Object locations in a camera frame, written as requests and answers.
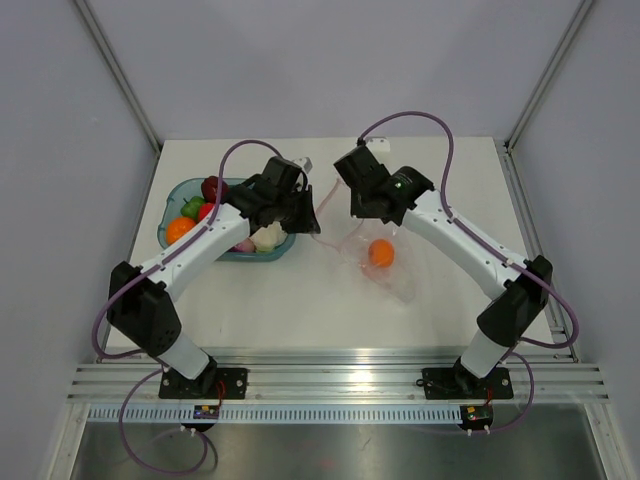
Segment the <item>red toy tomato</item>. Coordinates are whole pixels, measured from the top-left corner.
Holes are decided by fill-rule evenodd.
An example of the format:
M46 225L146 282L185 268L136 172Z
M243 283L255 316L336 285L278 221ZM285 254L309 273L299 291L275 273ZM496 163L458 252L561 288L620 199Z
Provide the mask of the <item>red toy tomato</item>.
M197 219L200 223L211 224L215 220L218 210L217 204L207 202L200 207Z

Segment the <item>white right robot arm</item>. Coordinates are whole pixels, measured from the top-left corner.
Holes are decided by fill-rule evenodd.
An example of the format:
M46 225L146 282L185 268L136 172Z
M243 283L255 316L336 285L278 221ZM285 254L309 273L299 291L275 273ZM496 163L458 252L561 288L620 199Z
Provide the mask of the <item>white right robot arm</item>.
M551 263L539 255L528 260L445 210L441 193L416 169L390 173L365 145L334 163L350 190L350 213L360 219L392 222L422 237L463 269L489 298L477 317L478 330L451 368L445 391L478 395L496 365L520 342L544 310Z

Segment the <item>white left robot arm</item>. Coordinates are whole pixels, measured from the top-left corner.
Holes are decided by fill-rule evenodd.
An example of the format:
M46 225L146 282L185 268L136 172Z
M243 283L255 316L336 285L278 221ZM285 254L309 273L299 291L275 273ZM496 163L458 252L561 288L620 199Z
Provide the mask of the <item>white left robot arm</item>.
M311 168L308 158L270 158L261 173L230 187L220 205L156 257L113 269L107 321L166 367L185 389L183 397L208 396L219 375L214 358L184 332L176 301L219 257L262 227L279 223L289 234L319 232Z

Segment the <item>clear zip top bag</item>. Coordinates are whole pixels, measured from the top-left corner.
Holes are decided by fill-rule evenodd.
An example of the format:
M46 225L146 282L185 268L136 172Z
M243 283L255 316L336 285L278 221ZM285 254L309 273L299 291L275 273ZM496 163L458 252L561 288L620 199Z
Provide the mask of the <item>clear zip top bag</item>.
M337 179L316 208L321 232L312 239L398 301L412 302L417 282L407 235L393 223L351 215L349 201L350 190Z

